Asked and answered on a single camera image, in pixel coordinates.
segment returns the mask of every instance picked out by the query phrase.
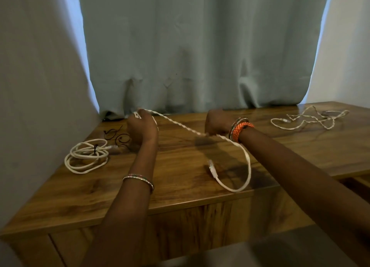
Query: table surface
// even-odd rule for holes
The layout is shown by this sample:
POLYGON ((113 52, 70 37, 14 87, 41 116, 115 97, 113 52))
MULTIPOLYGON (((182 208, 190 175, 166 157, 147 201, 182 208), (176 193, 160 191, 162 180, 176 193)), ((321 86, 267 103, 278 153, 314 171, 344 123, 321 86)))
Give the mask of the table surface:
MULTIPOLYGON (((321 111, 345 110, 347 116, 336 120, 335 127, 325 130, 308 124, 300 130, 282 130, 270 123, 272 118, 299 114, 305 107, 280 106, 228 111, 248 117, 256 129, 292 149, 309 162, 339 179, 370 172, 370 109, 337 102, 316 103, 321 111)), ((169 116, 175 121, 204 131, 206 113, 169 116)), ((239 193, 223 189, 211 176, 208 160, 215 163, 220 179, 238 188, 247 177, 247 165, 240 148, 219 138, 202 138, 162 117, 155 117, 159 127, 159 150, 154 179, 155 190, 149 214, 251 196, 254 190, 278 184, 251 156, 252 178, 239 193)), ((103 138, 104 130, 126 133, 126 120, 100 123, 88 139, 103 138)), ((284 126, 295 126, 288 123, 284 126)), ((114 139, 108 141, 114 145, 114 139)), ((135 158, 132 146, 110 150, 109 162, 85 175, 76 175, 61 165, 18 211, 1 231, 4 240, 22 238, 99 224, 116 196, 123 176, 135 158)))

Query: tangled cable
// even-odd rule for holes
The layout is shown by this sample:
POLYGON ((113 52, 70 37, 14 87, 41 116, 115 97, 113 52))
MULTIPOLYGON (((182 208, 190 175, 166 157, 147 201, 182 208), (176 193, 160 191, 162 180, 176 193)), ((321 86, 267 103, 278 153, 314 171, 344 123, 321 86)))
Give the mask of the tangled cable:
POLYGON ((326 115, 323 115, 323 114, 320 114, 317 110, 316 110, 316 107, 315 106, 313 106, 313 105, 311 105, 311 106, 309 106, 309 107, 307 107, 301 114, 299 114, 299 115, 289 115, 289 114, 287 114, 287 116, 288 116, 288 118, 290 119, 290 120, 288 120, 288 119, 284 119, 284 118, 273 118, 273 119, 271 119, 271 124, 272 125, 274 125, 275 127, 278 127, 278 128, 280 128, 280 129, 283 129, 283 130, 295 130, 295 129, 298 129, 298 128, 300 128, 303 124, 310 124, 310 123, 320 123, 325 129, 327 129, 327 130, 330 130, 330 129, 332 129, 333 127, 334 127, 334 125, 335 125, 335 120, 336 119, 338 119, 338 118, 340 118, 340 117, 343 117, 343 116, 345 116, 345 115, 347 115, 349 113, 349 110, 344 110, 344 111, 335 111, 335 110, 328 110, 328 111, 324 111, 323 112, 323 114, 326 114, 326 115), (310 109, 310 108, 313 108, 315 111, 316 111, 316 113, 322 118, 321 120, 319 119, 319 118, 317 118, 317 117, 315 117, 315 116, 311 116, 311 115, 304 115, 304 113, 308 110, 308 109, 310 109), (328 115, 328 113, 333 113, 333 112, 336 112, 336 113, 339 113, 339 115, 337 115, 337 116, 330 116, 330 115, 328 115), (285 123, 290 123, 290 122, 293 122, 293 121, 295 121, 295 120, 297 120, 299 117, 307 117, 307 118, 313 118, 313 119, 315 119, 315 121, 306 121, 306 120, 303 120, 302 122, 301 122, 301 124, 299 124, 298 126, 296 126, 296 127, 294 127, 294 128, 284 128, 284 127, 281 127, 281 126, 279 126, 279 125, 277 125, 277 124, 275 124, 274 123, 274 120, 278 120, 278 121, 282 121, 282 122, 285 122, 285 123), (328 121, 328 120, 332 120, 332 124, 331 124, 331 126, 330 127, 327 127, 327 126, 325 126, 324 124, 323 124, 323 122, 325 122, 325 121, 328 121))
MULTIPOLYGON (((191 131, 192 133, 197 134, 198 136, 207 136, 207 134, 199 133, 199 132, 197 132, 196 130, 193 130, 193 129, 191 129, 191 128, 189 128, 189 127, 187 127, 187 126, 185 126, 185 125, 183 125, 183 124, 181 124, 181 123, 179 123, 179 122, 176 122, 176 121, 174 121, 174 120, 172 120, 172 119, 168 118, 167 116, 165 116, 165 115, 163 115, 163 114, 160 114, 160 113, 158 113, 158 112, 156 112, 156 111, 149 110, 149 109, 145 109, 145 110, 146 110, 146 111, 148 111, 148 112, 151 112, 151 113, 157 114, 157 115, 159 115, 159 116, 161 116, 161 117, 163 117, 163 118, 166 118, 166 119, 167 119, 167 120, 169 120, 170 122, 172 122, 172 123, 174 123, 174 124, 176 124, 176 125, 179 125, 179 126, 181 126, 181 127, 185 128, 185 129, 187 129, 188 131, 191 131)), ((230 140, 230 139, 228 139, 228 138, 226 138, 226 137, 224 137, 224 136, 221 136, 221 135, 219 135, 219 134, 217 134, 216 136, 217 136, 217 137, 219 137, 219 138, 221 138, 221 139, 223 139, 223 140, 226 140, 226 141, 228 141, 228 142, 232 143, 233 145, 235 145, 235 146, 237 146, 237 147, 239 147, 239 148, 241 148, 241 149, 243 150, 243 152, 244 152, 245 159, 247 160, 247 163, 248 163, 248 176, 247 176, 247 180, 245 181, 245 183, 243 184, 243 186, 242 186, 242 187, 240 187, 239 189, 232 189, 232 188, 229 188, 229 187, 227 187, 226 185, 224 185, 224 184, 220 181, 220 179, 218 178, 218 174, 217 174, 217 172, 216 172, 216 169, 215 169, 215 166, 214 166, 214 164, 213 164, 212 160, 209 160, 209 161, 208 161, 209 169, 210 169, 210 171, 211 171, 211 173, 212 173, 212 176, 216 179, 216 181, 217 181, 217 182, 218 182, 218 183, 219 183, 223 188, 225 188, 226 190, 229 190, 230 192, 234 192, 234 193, 235 193, 235 192, 240 192, 240 191, 244 190, 244 189, 248 186, 248 184, 249 184, 249 182, 250 182, 250 180, 251 180, 251 159, 249 158, 248 152, 244 149, 244 147, 243 147, 241 144, 236 143, 236 142, 233 142, 232 140, 230 140)))
POLYGON ((65 166, 71 172, 79 174, 79 175, 83 175, 101 166, 104 166, 108 162, 108 155, 109 155, 108 149, 118 147, 117 145, 106 146, 107 143, 108 142, 105 139, 91 139, 85 142, 77 143, 74 147, 72 147, 69 154, 64 158, 65 166), (98 144, 93 145, 90 143, 90 142, 96 142, 96 141, 103 141, 104 144, 102 146, 98 146, 98 144), (83 144, 87 145, 87 147, 78 149, 80 145, 83 145, 83 144), (70 164, 73 157, 78 158, 78 159, 90 159, 94 161, 85 166, 74 167, 74 166, 71 166, 70 164), (91 169, 81 171, 97 163, 99 159, 101 158, 105 158, 104 162, 102 162, 101 164, 96 165, 95 167, 92 167, 91 169))

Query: curtain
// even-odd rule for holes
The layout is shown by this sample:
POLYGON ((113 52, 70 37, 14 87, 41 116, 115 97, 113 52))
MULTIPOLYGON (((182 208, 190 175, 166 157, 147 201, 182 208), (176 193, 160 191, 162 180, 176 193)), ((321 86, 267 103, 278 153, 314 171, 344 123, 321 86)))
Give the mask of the curtain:
POLYGON ((299 103, 326 0, 80 0, 100 114, 299 103))

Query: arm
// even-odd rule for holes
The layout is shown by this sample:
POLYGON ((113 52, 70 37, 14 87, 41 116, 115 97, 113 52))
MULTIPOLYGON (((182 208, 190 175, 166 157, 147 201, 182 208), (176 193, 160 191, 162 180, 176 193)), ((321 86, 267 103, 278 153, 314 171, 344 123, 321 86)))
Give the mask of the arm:
MULTIPOLYGON (((206 133, 228 133, 234 119, 210 110, 206 133)), ((357 264, 370 266, 370 204, 301 156, 254 128, 239 136, 289 196, 357 264)))
MULTIPOLYGON (((158 129, 152 116, 139 110, 142 119, 127 120, 131 139, 141 148, 129 173, 152 180, 158 148, 158 129)), ((81 267, 139 266, 150 187, 137 179, 126 179, 99 226, 81 267)))

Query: coiled white cable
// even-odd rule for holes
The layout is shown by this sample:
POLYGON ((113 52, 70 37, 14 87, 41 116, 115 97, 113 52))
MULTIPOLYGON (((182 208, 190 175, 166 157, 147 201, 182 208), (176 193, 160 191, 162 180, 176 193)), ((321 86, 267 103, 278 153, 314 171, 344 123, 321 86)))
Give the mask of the coiled white cable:
MULTIPOLYGON (((149 110, 149 109, 145 109, 145 110, 146 110, 146 111, 148 111, 148 112, 151 112, 151 113, 157 114, 157 115, 159 115, 159 116, 161 116, 161 117, 163 117, 163 118, 166 118, 166 119, 167 119, 167 120, 169 120, 170 122, 172 122, 172 123, 174 123, 174 124, 176 124, 176 125, 179 125, 179 126, 181 126, 181 127, 185 128, 185 129, 187 129, 188 131, 191 131, 191 132, 193 132, 194 134, 197 134, 198 136, 207 136, 207 134, 199 133, 199 132, 197 132, 196 130, 193 130, 193 129, 191 129, 191 128, 189 128, 189 127, 187 127, 187 126, 185 126, 185 125, 183 125, 183 124, 181 124, 181 123, 179 123, 179 122, 173 121, 172 119, 168 118, 167 116, 165 116, 165 115, 163 115, 163 114, 160 114, 160 113, 158 113, 158 112, 156 112, 156 111, 149 110)), ((226 185, 224 185, 224 184, 220 181, 220 179, 218 178, 218 174, 217 174, 217 172, 216 172, 216 169, 215 169, 215 166, 214 166, 214 164, 213 164, 212 160, 209 160, 209 161, 208 161, 208 164, 209 164, 209 169, 210 169, 210 171, 211 171, 211 173, 212 173, 212 176, 216 179, 216 181, 217 181, 217 182, 218 182, 218 183, 219 183, 223 188, 225 188, 226 190, 229 190, 230 192, 240 192, 240 191, 243 191, 243 190, 248 186, 248 184, 249 184, 249 182, 250 182, 250 180, 251 180, 251 159, 249 158, 248 152, 244 149, 244 147, 243 147, 241 144, 236 143, 236 142, 233 142, 232 140, 230 140, 230 139, 228 139, 228 138, 226 138, 226 137, 224 137, 224 136, 220 136, 219 134, 217 134, 216 136, 218 136, 219 138, 221 138, 221 139, 223 139, 223 140, 226 140, 226 141, 228 141, 228 142, 230 142, 230 143, 234 144, 235 146, 237 146, 237 147, 239 147, 239 148, 241 148, 241 149, 243 150, 243 152, 244 152, 244 156, 245 156, 245 159, 247 160, 247 164, 248 164, 248 176, 247 176, 247 180, 245 181, 244 185, 243 185, 242 187, 240 187, 239 189, 232 189, 232 188, 229 188, 229 187, 227 187, 226 185)))
POLYGON ((310 123, 320 123, 325 129, 327 129, 327 130, 330 130, 330 129, 332 129, 332 128, 334 128, 334 126, 335 126, 335 120, 336 119, 338 119, 338 118, 340 118, 340 117, 343 117, 343 116, 345 116, 345 115, 347 115, 348 113, 349 113, 349 110, 344 110, 344 111, 342 111, 342 112, 340 112, 340 111, 335 111, 335 110, 327 110, 327 111, 325 111, 325 112, 323 112, 323 113, 333 113, 333 112, 336 112, 336 113, 339 113, 339 115, 337 115, 337 116, 330 116, 330 115, 326 115, 326 116, 323 116, 322 114, 320 114, 317 110, 316 110, 316 107, 315 106, 313 106, 313 105, 311 105, 311 106, 309 106, 309 107, 307 107, 301 114, 298 114, 298 115, 289 115, 289 114, 287 114, 287 116, 288 116, 288 118, 290 119, 290 120, 288 120, 288 119, 285 119, 285 118, 273 118, 273 119, 271 119, 271 124, 272 125, 274 125, 275 127, 278 127, 279 129, 283 129, 283 130, 295 130, 295 129, 298 129, 298 128, 300 128, 303 124, 310 124, 310 123), (322 118, 322 119, 319 119, 319 118, 317 118, 317 117, 315 117, 315 116, 311 116, 311 115, 304 115, 304 113, 308 110, 308 109, 310 109, 310 108, 313 108, 315 111, 316 111, 316 113, 322 118), (281 127, 281 126, 279 126, 279 125, 277 125, 277 124, 275 124, 274 123, 274 121, 275 120, 278 120, 278 121, 281 121, 281 122, 285 122, 285 123, 290 123, 290 122, 293 122, 293 121, 295 121, 295 120, 297 120, 299 117, 307 117, 307 118, 312 118, 312 119, 315 119, 315 121, 306 121, 306 120, 303 120, 302 122, 301 122, 301 124, 299 124, 298 126, 296 126, 296 127, 294 127, 294 128, 284 128, 284 127, 281 127), (327 126, 325 126, 322 122, 324 122, 324 121, 327 121, 327 120, 332 120, 332 124, 331 124, 331 126, 330 127, 327 127, 327 126))
POLYGON ((71 172, 79 174, 79 175, 83 175, 101 166, 104 166, 108 162, 108 155, 109 155, 108 149, 118 147, 117 145, 106 146, 107 143, 108 142, 105 139, 91 139, 85 142, 77 143, 74 147, 72 147, 69 154, 64 158, 65 166, 71 172), (90 143, 90 142, 96 142, 96 141, 103 141, 104 144, 102 146, 95 146, 90 143), (83 144, 87 145, 87 147, 78 149, 80 145, 83 145, 83 144), (73 157, 78 158, 78 159, 84 159, 84 160, 90 159, 94 161, 85 166, 74 167, 74 166, 71 166, 70 164, 73 157), (102 162, 101 164, 96 165, 95 167, 92 167, 91 169, 81 171, 81 170, 91 167, 93 164, 97 163, 99 159, 101 158, 105 158, 104 162, 102 162))

